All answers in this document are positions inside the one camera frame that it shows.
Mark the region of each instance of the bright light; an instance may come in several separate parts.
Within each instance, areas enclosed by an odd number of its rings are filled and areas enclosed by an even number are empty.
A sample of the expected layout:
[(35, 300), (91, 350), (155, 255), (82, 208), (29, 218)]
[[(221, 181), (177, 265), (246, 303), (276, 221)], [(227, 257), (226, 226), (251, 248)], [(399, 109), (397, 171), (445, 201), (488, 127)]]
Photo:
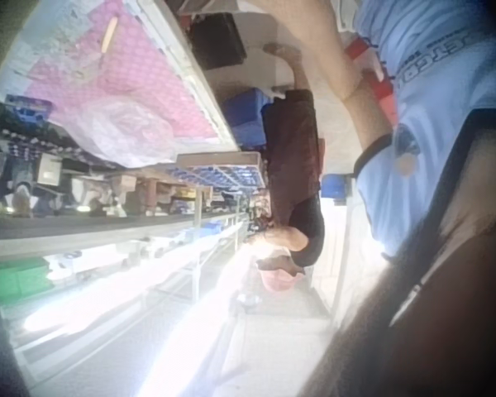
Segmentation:
[(241, 224), (224, 232), (204, 237), (195, 243), (167, 252), (159, 259), (142, 261), (139, 267), (111, 275), (89, 285), (80, 293), (37, 310), (24, 322), (28, 331), (62, 327), (63, 333), (84, 330), (97, 318), (138, 297), (145, 290), (163, 283), (202, 252), (211, 250), (223, 237), (230, 236)]
[(188, 386), (228, 318), (230, 298), (248, 270), (250, 250), (250, 246), (241, 246), (225, 266), (215, 289), (178, 324), (138, 397), (175, 397)]

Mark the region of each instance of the pink hat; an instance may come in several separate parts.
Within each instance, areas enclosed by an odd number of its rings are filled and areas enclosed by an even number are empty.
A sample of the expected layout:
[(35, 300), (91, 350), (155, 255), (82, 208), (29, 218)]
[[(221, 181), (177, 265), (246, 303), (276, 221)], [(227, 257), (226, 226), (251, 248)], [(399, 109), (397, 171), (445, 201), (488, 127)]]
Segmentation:
[(289, 274), (283, 269), (277, 270), (259, 270), (263, 285), (270, 292), (280, 292), (291, 289), (305, 275), (297, 273), (295, 276)]

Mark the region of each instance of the leg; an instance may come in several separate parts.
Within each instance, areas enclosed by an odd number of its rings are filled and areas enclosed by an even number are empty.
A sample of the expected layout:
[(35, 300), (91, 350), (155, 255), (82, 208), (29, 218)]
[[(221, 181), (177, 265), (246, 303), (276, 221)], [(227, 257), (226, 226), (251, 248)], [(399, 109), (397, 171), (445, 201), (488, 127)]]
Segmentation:
[(269, 43), (263, 50), (271, 55), (284, 60), (292, 69), (294, 75), (294, 89), (307, 89), (310, 91), (307, 75), (302, 63), (301, 51), (291, 45)]

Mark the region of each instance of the black strap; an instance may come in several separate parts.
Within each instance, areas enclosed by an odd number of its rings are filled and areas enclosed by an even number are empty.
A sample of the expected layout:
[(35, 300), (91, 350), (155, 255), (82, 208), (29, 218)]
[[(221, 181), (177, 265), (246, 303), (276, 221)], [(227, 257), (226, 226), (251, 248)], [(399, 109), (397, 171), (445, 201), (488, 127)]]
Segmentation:
[(421, 233), (437, 233), (465, 168), (476, 134), (496, 131), (496, 109), (474, 110), (466, 118), (439, 179), (426, 223)]

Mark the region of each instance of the plastic bag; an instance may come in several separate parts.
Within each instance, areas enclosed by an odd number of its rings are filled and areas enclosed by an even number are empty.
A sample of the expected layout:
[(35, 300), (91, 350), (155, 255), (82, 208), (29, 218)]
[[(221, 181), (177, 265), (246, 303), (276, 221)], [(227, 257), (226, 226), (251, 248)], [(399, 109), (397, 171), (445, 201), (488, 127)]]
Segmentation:
[(64, 128), (93, 155), (127, 168), (176, 160), (171, 124), (128, 97), (108, 97), (69, 112)]

